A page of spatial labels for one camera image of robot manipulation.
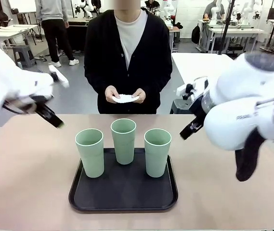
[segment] white paper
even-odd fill
[[[120,98],[116,98],[115,96],[112,96],[112,99],[117,103],[130,103],[138,100],[140,97],[137,96],[136,98],[133,98],[132,95],[119,95]]]

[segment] cup rim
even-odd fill
[[[165,143],[165,144],[161,144],[161,145],[157,145],[157,144],[153,144],[153,143],[150,143],[149,141],[147,141],[147,139],[145,138],[146,134],[152,130],[161,130],[161,131],[165,131],[166,133],[168,133],[170,135],[170,141],[168,143]],[[150,129],[148,130],[145,134],[144,134],[144,140],[145,142],[147,142],[148,144],[152,145],[152,146],[155,146],[155,147],[162,147],[162,146],[166,146],[168,145],[169,143],[171,143],[172,141],[172,136],[170,134],[170,132],[168,132],[167,130],[164,130],[164,129],[161,129],[161,128],[153,128],[153,129]]]
[[[131,131],[129,131],[129,132],[118,132],[118,131],[114,131],[113,128],[112,128],[112,125],[113,125],[115,122],[119,121],[119,120],[130,120],[131,122],[133,122],[133,123],[135,124],[135,127],[133,128],[133,130],[131,130]],[[122,118],[122,119],[117,119],[117,120],[113,121],[112,124],[111,124],[111,126],[110,126],[110,128],[111,128],[111,130],[112,130],[113,132],[115,132],[116,134],[125,135],[125,134],[129,134],[129,133],[135,131],[136,128],[137,128],[137,124],[136,124],[136,122],[133,121],[132,119]]]
[[[82,132],[84,132],[84,131],[89,131],[89,130],[96,130],[96,131],[99,131],[99,132],[102,134],[102,138],[101,138],[98,142],[96,142],[96,143],[94,143],[94,144],[90,144],[90,145],[84,145],[84,144],[78,143],[78,142],[77,142],[77,136],[78,136],[80,133],[82,133]],[[94,145],[100,143],[103,139],[104,139],[104,134],[103,134],[103,132],[100,131],[100,130],[98,130],[98,129],[95,129],[95,128],[84,129],[84,130],[78,132],[78,134],[75,136],[75,142],[76,142],[76,144],[79,145],[79,146],[82,146],[82,147],[91,147],[91,146],[94,146]]]

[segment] green cup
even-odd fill
[[[145,162],[149,176],[158,178],[164,175],[171,140],[171,134],[163,129],[152,129],[145,133]]]
[[[86,129],[75,138],[85,174],[97,178],[104,173],[104,135],[97,129]]]
[[[133,161],[136,123],[131,119],[118,119],[111,124],[117,161],[128,165]]]

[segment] neck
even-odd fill
[[[124,23],[132,23],[140,16],[141,9],[137,10],[114,10],[114,15]]]

